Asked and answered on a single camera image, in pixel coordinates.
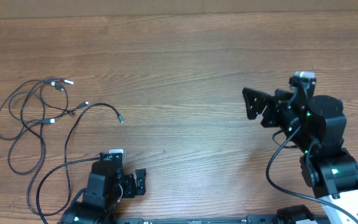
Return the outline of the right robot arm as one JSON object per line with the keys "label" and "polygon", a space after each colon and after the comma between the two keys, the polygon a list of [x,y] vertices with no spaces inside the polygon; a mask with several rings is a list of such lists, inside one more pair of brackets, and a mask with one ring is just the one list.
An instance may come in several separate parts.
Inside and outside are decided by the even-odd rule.
{"label": "right robot arm", "polygon": [[[283,193],[321,204],[330,223],[358,223],[358,163],[343,146],[347,119],[342,101],[314,95],[311,85],[274,95],[244,88],[242,94],[249,119],[261,114],[263,127],[279,128],[286,136],[267,164],[268,182]],[[303,153],[301,173],[312,196],[284,189],[270,177],[272,162],[289,142]]]}

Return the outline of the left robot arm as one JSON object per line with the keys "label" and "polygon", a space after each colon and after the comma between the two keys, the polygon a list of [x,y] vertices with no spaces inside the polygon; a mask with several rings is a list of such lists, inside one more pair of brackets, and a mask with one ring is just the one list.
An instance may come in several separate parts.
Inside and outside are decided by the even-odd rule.
{"label": "left robot arm", "polygon": [[62,224],[116,223],[112,211],[123,198],[146,193],[147,171],[137,169],[126,175],[122,162],[104,159],[92,164],[88,184],[77,193],[70,207],[63,213]]}

